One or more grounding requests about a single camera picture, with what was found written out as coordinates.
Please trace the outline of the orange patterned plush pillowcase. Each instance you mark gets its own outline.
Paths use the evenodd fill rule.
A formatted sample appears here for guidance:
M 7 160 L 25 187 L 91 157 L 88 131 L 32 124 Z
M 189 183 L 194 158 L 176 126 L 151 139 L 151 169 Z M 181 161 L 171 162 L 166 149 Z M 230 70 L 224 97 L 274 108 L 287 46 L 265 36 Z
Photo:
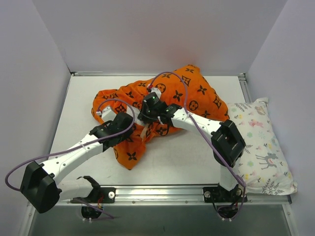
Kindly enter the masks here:
M 209 119 L 225 121 L 229 118 L 226 103 L 209 85 L 200 69 L 191 64 L 176 69 L 173 73 L 163 73 L 156 79 L 139 80 L 119 89 L 99 91 L 93 100 L 92 116 L 102 123 L 96 112 L 107 106 L 115 113 L 129 112 L 129 105 L 133 106 L 136 112 L 140 111 L 143 97 L 148 94 L 148 86 L 158 88 L 162 93 L 161 100 L 168 105 L 174 103 L 185 106 L 189 112 Z M 147 130 L 135 123 L 132 135 L 114 146 L 116 160 L 131 170 L 143 157 L 146 144 L 152 138 L 166 136 L 176 131 L 177 128 L 159 122 L 149 124 Z

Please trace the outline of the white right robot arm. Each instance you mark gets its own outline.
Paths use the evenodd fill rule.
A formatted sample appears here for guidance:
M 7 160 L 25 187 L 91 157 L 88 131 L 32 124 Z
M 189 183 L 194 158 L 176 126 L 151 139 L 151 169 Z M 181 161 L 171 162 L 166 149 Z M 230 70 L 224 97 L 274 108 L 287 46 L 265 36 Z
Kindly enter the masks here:
M 144 123 L 159 122 L 201 135 L 220 164 L 218 195 L 222 200 L 230 201 L 235 197 L 237 184 L 246 189 L 244 180 L 235 170 L 246 143 L 231 120 L 212 120 L 189 112 L 185 106 L 174 103 L 167 105 L 155 92 L 143 98 L 138 119 Z

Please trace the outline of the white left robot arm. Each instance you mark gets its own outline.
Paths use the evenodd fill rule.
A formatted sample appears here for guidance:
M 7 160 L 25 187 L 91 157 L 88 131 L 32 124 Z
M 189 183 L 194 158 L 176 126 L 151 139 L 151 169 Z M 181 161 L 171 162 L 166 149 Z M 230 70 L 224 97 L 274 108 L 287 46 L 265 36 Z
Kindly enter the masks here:
M 96 202 L 102 195 L 100 184 L 90 176 L 64 181 L 64 178 L 90 158 L 129 138 L 134 117 L 120 112 L 113 120 L 94 127 L 81 141 L 57 153 L 55 160 L 26 166 L 20 191 L 38 213 L 52 209 L 57 202 L 73 199 Z

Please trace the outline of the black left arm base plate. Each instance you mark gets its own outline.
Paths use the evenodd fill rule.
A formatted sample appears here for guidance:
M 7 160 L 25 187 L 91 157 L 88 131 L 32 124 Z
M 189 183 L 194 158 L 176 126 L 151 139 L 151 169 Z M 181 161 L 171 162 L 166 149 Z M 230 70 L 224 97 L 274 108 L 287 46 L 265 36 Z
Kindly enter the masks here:
M 116 188 L 115 187 L 99 187 L 94 188 L 91 193 L 85 198 L 75 198 L 70 200 L 71 203 L 79 203 L 78 200 L 83 200 L 89 204 L 112 204 L 115 202 Z

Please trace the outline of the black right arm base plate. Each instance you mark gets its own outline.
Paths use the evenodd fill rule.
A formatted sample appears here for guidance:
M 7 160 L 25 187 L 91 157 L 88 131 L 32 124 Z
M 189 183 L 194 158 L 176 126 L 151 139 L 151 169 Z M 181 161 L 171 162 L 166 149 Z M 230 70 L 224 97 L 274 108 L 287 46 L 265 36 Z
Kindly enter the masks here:
M 238 185 L 230 191 L 219 185 L 206 186 L 202 190 L 205 203 L 235 203 L 240 202 L 243 196 L 243 192 Z

